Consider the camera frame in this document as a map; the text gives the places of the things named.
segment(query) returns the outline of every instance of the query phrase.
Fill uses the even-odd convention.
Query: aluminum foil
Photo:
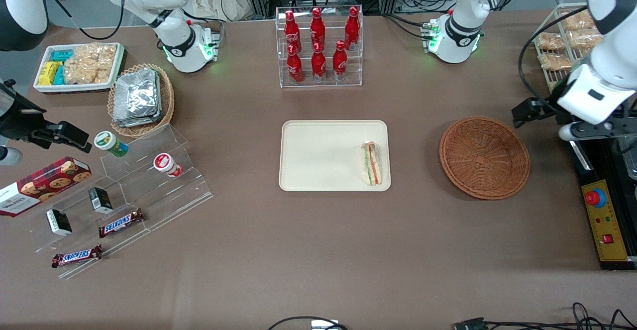
[[[115,83],[113,122],[121,127],[157,122],[162,117],[159,74],[145,68]]]

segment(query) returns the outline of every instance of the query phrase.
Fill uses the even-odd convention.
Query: walkers cookie box
[[[15,217],[89,177],[88,165],[64,157],[0,190],[0,215]]]

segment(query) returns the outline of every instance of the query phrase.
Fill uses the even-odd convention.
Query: empty wicker basket
[[[164,112],[164,116],[159,122],[141,124],[139,126],[133,127],[120,127],[116,123],[111,122],[111,126],[113,129],[119,133],[120,135],[125,135],[129,137],[142,137],[147,133],[150,133],[165,124],[170,122],[170,119],[173,117],[173,112],[175,111],[175,93],[173,92],[173,85],[170,83],[168,79],[168,75],[166,72],[161,69],[161,67],[152,64],[143,63],[141,65],[135,65],[123,71],[122,74],[130,74],[132,72],[140,71],[148,67],[149,69],[153,69],[157,71],[159,74],[159,87],[161,88],[161,106]],[[113,107],[114,107],[114,91],[115,85],[111,85],[111,90],[108,92],[108,114],[113,118]]]
[[[440,162],[458,188],[480,199],[516,194],[529,177],[529,153],[514,131],[496,119],[467,117],[440,140]]]

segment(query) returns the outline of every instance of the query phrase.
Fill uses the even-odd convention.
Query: red bottle
[[[312,44],[312,49],[314,50],[312,55],[312,76],[314,77],[314,82],[320,84],[327,79],[325,55],[323,55],[323,47],[318,42]]]
[[[332,71],[334,80],[345,80],[347,75],[347,53],[345,52],[345,42],[343,40],[336,42],[336,52],[332,59]]]
[[[303,67],[301,58],[296,55],[296,46],[287,46],[287,71],[290,73],[290,80],[293,85],[303,82]]]
[[[321,19],[321,9],[312,9],[312,22],[310,22],[310,33],[312,37],[312,45],[315,42],[321,44],[321,47],[325,49],[325,24]]]
[[[350,17],[345,22],[345,49],[354,51],[358,47],[360,21],[358,19],[358,7],[350,8]]]
[[[291,10],[285,11],[285,40],[288,45],[296,47],[296,52],[301,53],[301,32],[299,26],[294,21],[294,12]]]

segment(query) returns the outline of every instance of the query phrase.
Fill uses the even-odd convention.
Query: clear acrylic bottle rack
[[[294,8],[277,8],[277,56],[279,64],[279,83],[282,88],[288,87],[344,87],[362,85],[362,50],[363,50],[363,18],[362,6],[357,5],[360,31],[358,47],[355,51],[347,51],[347,73],[343,81],[336,81],[332,76],[332,59],[336,51],[336,42],[345,38],[345,22],[350,15],[352,5],[321,6],[321,17],[325,23],[325,50],[327,60],[327,80],[316,83],[312,78],[312,42],[310,39],[310,22],[314,6],[295,6]],[[303,65],[303,82],[293,85],[287,70],[287,41],[285,40],[285,11],[294,11],[294,19],[301,33],[301,64]]]
[[[102,157],[104,176],[93,174],[88,180],[62,192],[25,214],[16,217],[16,224],[25,224],[32,234],[36,253],[51,259],[57,253],[72,253],[102,244],[102,260],[69,264],[53,271],[68,279],[102,261],[123,247],[172,221],[212,197],[201,173],[193,166],[184,147],[187,140],[170,124],[128,144],[124,157]],[[183,168],[177,178],[170,178],[153,167],[155,155],[169,153]],[[108,192],[113,212],[93,211],[89,189],[98,187]],[[105,226],[139,208],[145,219],[125,226],[100,239],[98,227]],[[73,233],[68,236],[51,232],[46,211],[55,209],[66,214]]]

